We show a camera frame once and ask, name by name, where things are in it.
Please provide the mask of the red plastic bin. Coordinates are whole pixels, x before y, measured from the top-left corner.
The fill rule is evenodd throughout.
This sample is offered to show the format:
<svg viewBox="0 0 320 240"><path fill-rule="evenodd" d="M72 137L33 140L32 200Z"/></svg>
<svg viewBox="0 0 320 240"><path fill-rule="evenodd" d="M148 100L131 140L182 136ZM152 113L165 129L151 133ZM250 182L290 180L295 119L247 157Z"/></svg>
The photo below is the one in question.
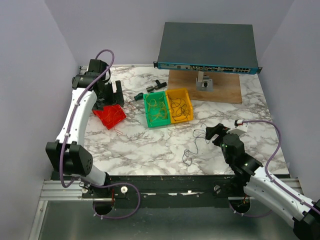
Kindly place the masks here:
<svg viewBox="0 0 320 240"><path fill-rule="evenodd" d="M93 110L92 112L108 130L113 129L127 117L123 108L118 104L104 106L102 110Z"/></svg>

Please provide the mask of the green plastic bin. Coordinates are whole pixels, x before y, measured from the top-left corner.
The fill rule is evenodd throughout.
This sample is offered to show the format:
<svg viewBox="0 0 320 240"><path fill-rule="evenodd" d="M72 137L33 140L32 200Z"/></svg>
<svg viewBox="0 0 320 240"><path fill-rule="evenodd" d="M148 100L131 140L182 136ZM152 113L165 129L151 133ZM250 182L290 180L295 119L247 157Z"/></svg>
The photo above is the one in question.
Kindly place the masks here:
<svg viewBox="0 0 320 240"><path fill-rule="evenodd" d="M171 124L165 91L146 93L143 95L143 102L146 122L149 128L157 128Z"/></svg>

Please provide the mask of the yellow plastic bin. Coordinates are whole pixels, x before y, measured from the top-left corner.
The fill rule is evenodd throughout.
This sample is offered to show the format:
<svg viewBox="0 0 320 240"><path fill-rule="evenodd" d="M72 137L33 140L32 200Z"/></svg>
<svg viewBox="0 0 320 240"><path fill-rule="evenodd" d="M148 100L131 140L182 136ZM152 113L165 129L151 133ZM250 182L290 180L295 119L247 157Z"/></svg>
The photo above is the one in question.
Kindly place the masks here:
<svg viewBox="0 0 320 240"><path fill-rule="evenodd" d="M165 91L171 124L190 122L194 119L193 105L186 88Z"/></svg>

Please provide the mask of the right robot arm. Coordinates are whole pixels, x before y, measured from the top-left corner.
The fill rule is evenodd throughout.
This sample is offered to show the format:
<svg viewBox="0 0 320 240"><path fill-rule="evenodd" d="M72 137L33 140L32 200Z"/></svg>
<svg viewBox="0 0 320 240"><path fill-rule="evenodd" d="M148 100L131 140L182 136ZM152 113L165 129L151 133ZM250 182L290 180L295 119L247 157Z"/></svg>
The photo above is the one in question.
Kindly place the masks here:
<svg viewBox="0 0 320 240"><path fill-rule="evenodd" d="M248 120L235 120L234 128L219 123L205 128L206 140L221 148L225 162L238 178L230 183L230 191L244 193L267 206L284 219L300 240L320 238L320 202L295 191L268 170L269 164L245 152L240 136L248 131Z"/></svg>

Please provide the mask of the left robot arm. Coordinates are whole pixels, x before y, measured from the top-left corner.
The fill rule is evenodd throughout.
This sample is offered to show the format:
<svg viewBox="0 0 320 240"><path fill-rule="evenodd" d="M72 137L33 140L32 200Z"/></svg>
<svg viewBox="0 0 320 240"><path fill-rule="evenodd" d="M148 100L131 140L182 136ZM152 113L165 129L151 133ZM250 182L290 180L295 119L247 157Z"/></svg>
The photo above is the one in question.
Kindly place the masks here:
<svg viewBox="0 0 320 240"><path fill-rule="evenodd" d="M110 78L110 65L95 58L85 73L72 79L71 103L63 127L55 141L45 147L63 187L69 187L64 176L82 178L94 185L93 191L101 198L110 194L109 175L94 165L92 154L84 147L84 138L91 112L97 112L108 129L125 119L121 82L117 80L113 85Z"/></svg>

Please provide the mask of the wooden board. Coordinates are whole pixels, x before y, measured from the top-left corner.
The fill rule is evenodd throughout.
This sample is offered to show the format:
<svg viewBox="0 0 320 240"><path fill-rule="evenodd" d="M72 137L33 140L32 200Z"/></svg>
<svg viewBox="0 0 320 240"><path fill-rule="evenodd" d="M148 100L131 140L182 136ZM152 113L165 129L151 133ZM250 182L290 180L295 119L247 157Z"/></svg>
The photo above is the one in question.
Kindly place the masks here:
<svg viewBox="0 0 320 240"><path fill-rule="evenodd" d="M212 80L205 90L197 87L197 71L170 70L167 87L169 90L186 88L191 100L241 104L242 93L238 74L205 72Z"/></svg>

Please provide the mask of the green handled screwdriver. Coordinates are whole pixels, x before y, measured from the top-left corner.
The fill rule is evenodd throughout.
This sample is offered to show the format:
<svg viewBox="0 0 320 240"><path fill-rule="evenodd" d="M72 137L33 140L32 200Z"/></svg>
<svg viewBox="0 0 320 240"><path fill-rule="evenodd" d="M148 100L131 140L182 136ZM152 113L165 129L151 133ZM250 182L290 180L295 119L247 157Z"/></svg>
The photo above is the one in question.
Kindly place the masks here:
<svg viewBox="0 0 320 240"><path fill-rule="evenodd" d="M130 102L130 103L131 103L131 102L137 102L137 101L139 101L139 100L142 100L143 97L144 97L144 93L143 93L143 92L140 92L140 93L138 93L137 95L135 95L135 96L133 97L133 100L131 100L131 101L129 101L129 102Z"/></svg>

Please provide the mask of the grey metal bracket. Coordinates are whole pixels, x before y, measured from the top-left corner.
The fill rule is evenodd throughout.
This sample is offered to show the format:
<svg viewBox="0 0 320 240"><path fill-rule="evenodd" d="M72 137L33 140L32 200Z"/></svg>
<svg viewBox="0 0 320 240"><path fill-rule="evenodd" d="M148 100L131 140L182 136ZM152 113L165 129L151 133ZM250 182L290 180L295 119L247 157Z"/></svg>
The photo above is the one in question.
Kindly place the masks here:
<svg viewBox="0 0 320 240"><path fill-rule="evenodd" d="M196 90L202 92L212 92L213 88L213 80L205 75L203 71L199 71L196 78Z"/></svg>

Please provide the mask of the blue network switch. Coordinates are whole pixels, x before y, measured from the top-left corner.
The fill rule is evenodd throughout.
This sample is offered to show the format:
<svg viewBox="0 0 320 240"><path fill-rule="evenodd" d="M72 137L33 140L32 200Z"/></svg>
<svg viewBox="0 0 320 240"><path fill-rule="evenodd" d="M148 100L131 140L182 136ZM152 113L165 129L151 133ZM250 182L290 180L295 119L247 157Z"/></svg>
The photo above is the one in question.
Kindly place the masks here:
<svg viewBox="0 0 320 240"><path fill-rule="evenodd" d="M166 22L154 68L259 74L251 24Z"/></svg>

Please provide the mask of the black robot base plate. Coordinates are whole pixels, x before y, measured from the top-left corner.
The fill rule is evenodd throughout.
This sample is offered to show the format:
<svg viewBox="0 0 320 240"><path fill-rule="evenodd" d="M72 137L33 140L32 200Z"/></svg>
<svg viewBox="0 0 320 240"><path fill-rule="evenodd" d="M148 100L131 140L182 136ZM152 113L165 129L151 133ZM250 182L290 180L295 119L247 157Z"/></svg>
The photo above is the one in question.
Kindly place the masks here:
<svg viewBox="0 0 320 240"><path fill-rule="evenodd" d="M236 183L233 175L114 175L109 188L97 188L84 182L73 185L83 200L91 200L99 210L167 208L228 208L245 213L251 199Z"/></svg>

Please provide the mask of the aluminium frame rail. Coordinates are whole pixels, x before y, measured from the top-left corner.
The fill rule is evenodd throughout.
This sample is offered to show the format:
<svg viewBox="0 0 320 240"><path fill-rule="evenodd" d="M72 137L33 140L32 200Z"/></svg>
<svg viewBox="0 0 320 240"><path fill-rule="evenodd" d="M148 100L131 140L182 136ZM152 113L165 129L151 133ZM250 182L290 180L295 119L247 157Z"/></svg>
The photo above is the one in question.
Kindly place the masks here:
<svg viewBox="0 0 320 240"><path fill-rule="evenodd" d="M282 179L284 183L299 194L303 194L301 184L298 179ZM45 180L40 192L40 201L111 201L110 197L99 197L94 193L86 192L81 186L80 181L75 181L69 188L63 188L57 180ZM199 197L204 192L188 190L182 193L142 193L142 198L146 197L176 197L176 196L196 196Z"/></svg>

